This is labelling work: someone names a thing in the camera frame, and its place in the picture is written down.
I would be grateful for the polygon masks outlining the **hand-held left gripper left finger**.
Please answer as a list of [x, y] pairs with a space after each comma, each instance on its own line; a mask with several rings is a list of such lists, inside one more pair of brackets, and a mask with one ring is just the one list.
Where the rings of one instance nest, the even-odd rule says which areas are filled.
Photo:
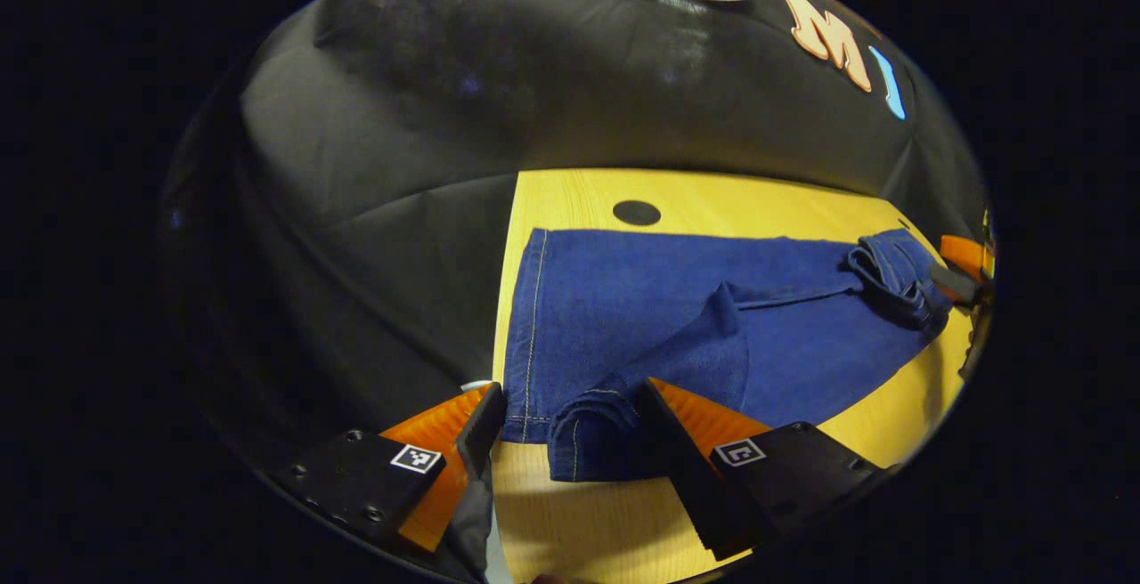
[[382, 433], [347, 430], [272, 470], [272, 485], [376, 548], [432, 553], [505, 420], [500, 384], [477, 388]]

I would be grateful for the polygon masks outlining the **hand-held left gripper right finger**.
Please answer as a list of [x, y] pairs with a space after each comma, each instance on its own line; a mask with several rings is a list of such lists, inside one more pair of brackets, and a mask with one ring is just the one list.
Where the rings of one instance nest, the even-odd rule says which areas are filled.
[[660, 378], [640, 386], [640, 417], [656, 465], [718, 560], [826, 522], [891, 477], [809, 422], [765, 425]]

